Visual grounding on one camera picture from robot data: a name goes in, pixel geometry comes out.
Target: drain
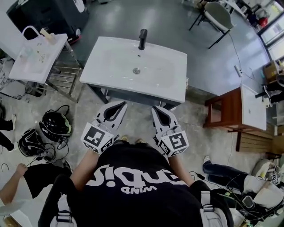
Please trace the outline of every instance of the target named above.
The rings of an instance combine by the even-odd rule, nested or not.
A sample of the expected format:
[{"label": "drain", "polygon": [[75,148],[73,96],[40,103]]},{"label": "drain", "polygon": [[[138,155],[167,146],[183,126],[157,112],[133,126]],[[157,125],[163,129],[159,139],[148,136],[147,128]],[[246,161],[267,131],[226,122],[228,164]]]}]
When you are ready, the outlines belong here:
[{"label": "drain", "polygon": [[134,68],[134,69],[132,70],[132,72],[133,72],[134,74],[139,74],[139,73],[140,73],[140,69],[139,69],[139,68]]}]

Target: black faucet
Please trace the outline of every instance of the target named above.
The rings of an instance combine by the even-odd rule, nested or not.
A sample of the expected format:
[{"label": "black faucet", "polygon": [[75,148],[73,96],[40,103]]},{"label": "black faucet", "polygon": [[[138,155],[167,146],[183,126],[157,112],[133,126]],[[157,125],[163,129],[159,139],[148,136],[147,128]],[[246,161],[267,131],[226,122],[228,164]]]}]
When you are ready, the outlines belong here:
[{"label": "black faucet", "polygon": [[142,29],[140,31],[140,36],[139,36],[140,44],[139,44],[139,47],[138,47],[139,50],[144,50],[145,49],[145,43],[146,43],[147,34],[148,34],[147,29]]}]

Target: white sink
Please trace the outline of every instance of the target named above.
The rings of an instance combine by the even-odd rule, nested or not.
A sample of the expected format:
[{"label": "white sink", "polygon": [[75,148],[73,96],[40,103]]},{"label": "white sink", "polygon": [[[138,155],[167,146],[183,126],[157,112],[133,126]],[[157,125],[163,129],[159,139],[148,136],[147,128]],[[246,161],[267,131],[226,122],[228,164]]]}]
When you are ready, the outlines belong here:
[{"label": "white sink", "polygon": [[146,42],[99,37],[81,75],[83,83],[184,102],[187,54]]},{"label": "white sink", "polygon": [[54,61],[64,47],[67,35],[55,35],[55,38],[55,45],[49,45],[42,36],[27,41],[13,65],[9,78],[45,83]]}]

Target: black t-shirt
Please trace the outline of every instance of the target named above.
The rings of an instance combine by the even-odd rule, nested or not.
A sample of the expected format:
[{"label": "black t-shirt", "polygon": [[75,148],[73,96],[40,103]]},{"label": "black t-shirt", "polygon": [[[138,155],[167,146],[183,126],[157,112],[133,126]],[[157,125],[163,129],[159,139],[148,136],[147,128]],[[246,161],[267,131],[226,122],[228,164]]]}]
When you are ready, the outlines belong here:
[{"label": "black t-shirt", "polygon": [[153,148],[113,145],[98,160],[93,180],[76,198],[68,198],[78,226],[202,226],[202,181],[190,187],[178,179]]}]

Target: buckle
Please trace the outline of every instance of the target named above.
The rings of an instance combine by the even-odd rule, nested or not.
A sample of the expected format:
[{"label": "buckle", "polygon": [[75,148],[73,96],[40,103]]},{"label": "buckle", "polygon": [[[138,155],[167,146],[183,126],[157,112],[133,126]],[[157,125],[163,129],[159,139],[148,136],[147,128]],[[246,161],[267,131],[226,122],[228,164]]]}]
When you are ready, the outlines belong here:
[{"label": "buckle", "polygon": [[211,204],[207,204],[203,206],[203,212],[213,212],[214,208]]},{"label": "buckle", "polygon": [[72,216],[69,211],[59,211],[56,216],[57,222],[72,223]]}]

